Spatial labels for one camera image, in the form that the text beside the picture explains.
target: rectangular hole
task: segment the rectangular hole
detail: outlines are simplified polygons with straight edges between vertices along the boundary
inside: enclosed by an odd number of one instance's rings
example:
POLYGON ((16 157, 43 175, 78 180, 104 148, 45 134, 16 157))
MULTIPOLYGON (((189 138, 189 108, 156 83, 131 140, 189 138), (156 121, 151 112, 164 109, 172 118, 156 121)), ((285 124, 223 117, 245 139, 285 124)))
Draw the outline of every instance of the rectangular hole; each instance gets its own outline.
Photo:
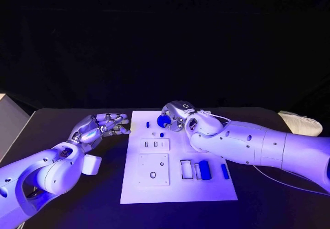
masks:
POLYGON ((196 179, 197 180, 202 180, 202 174, 200 174, 199 164, 195 164, 195 172, 196 172, 196 179))
POLYGON ((182 179, 193 179, 192 161, 180 161, 182 179))

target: robotic arm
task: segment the robotic arm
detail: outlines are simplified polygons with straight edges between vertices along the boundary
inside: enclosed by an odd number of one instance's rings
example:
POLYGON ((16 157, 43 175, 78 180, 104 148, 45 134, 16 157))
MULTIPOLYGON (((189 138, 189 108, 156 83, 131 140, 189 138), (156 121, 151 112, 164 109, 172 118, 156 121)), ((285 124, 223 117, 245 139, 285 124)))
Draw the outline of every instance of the robotic arm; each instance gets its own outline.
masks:
POLYGON ((125 114, 89 115, 75 125, 68 141, 0 168, 0 228, 14 228, 50 200, 75 186, 81 173, 98 173, 101 158, 87 153, 102 137, 130 134, 125 114), (25 194, 23 184, 36 187, 25 194))
POLYGON ((176 132, 185 129, 196 151, 241 164, 291 171, 330 192, 330 138, 284 133, 218 116, 226 120, 221 122, 186 101, 167 103, 161 117, 167 116, 164 128, 176 132))

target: robotic hand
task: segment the robotic hand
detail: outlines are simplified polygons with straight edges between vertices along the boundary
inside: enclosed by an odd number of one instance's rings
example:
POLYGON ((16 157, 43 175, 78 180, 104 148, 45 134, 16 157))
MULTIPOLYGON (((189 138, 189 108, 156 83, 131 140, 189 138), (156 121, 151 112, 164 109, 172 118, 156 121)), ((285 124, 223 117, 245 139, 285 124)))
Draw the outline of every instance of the robotic hand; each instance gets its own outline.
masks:
POLYGON ((329 137, 284 133, 252 123, 231 121, 203 110, 196 111, 186 101, 167 103, 160 117, 167 120, 163 122, 167 129, 186 130, 196 151, 210 152, 241 164, 291 171, 330 192, 329 137))
POLYGON ((81 173, 98 173, 101 158, 85 154, 102 137, 130 134, 125 114, 89 115, 75 125, 68 141, 0 168, 0 228, 14 228, 50 200, 75 186, 81 173), (26 195, 23 184, 33 185, 26 195))

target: black table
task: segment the black table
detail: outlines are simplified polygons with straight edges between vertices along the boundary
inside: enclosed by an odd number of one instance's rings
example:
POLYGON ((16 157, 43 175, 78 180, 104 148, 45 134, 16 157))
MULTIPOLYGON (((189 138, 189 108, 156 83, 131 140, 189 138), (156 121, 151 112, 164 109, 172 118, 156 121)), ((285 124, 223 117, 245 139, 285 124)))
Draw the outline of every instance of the black table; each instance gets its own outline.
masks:
MULTIPOLYGON (((290 132, 280 115, 262 108, 205 108, 232 120, 290 132)), ((89 114, 133 109, 42 109, 0 163, 23 159, 65 141, 76 122, 89 114)), ((102 157, 98 175, 81 175, 72 190, 27 220, 25 228, 330 228, 330 198, 293 189, 262 176, 249 165, 228 161, 238 201, 120 204, 128 136, 104 139, 89 154, 102 157)), ((275 179, 321 191, 280 169, 262 167, 275 179)))

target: white slot piece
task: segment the white slot piece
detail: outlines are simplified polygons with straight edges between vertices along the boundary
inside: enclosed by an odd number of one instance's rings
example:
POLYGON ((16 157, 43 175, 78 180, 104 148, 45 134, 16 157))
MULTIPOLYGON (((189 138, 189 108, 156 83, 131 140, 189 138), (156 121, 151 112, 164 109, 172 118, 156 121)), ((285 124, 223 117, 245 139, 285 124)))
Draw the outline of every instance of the white slot piece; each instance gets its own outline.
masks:
POLYGON ((180 161, 182 179, 193 179, 192 161, 180 161))
POLYGON ((169 151, 170 150, 170 139, 169 138, 141 139, 140 150, 141 151, 169 151))
POLYGON ((170 185, 169 154, 140 154, 137 168, 137 184, 140 186, 170 185))
POLYGON ((202 180, 202 174, 200 174, 199 164, 195 164, 195 172, 196 172, 196 179, 197 180, 202 180))

